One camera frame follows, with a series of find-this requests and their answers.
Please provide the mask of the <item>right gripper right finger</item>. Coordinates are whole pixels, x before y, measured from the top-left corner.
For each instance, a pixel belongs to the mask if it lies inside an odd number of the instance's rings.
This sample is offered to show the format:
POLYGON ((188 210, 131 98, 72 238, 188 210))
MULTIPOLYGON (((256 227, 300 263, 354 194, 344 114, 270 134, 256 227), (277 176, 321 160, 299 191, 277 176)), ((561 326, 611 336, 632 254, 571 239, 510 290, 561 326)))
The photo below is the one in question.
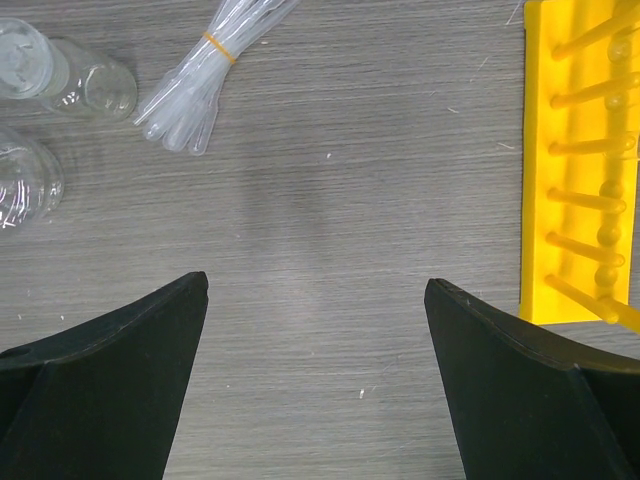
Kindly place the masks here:
POLYGON ((424 305, 469 479, 636 479, 639 362, 502 312, 444 279, 424 305))

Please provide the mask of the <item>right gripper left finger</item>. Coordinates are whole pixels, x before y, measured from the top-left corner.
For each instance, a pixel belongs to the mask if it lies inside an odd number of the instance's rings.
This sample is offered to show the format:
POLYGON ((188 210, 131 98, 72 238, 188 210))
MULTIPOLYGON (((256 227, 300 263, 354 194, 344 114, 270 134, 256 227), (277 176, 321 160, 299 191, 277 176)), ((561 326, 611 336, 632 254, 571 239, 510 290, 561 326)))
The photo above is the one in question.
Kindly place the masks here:
POLYGON ((1 355, 5 479, 163 477, 201 338, 208 280, 151 294, 1 355))

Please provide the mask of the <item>yellow test tube rack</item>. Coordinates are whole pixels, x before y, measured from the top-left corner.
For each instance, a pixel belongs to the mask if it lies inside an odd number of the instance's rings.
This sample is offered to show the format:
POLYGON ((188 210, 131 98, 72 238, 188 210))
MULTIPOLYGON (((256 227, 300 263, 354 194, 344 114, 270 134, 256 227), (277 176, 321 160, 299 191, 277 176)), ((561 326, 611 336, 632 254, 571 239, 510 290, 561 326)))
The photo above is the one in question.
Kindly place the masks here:
POLYGON ((639 5, 528 1, 520 316, 629 330, 639 172, 639 5))

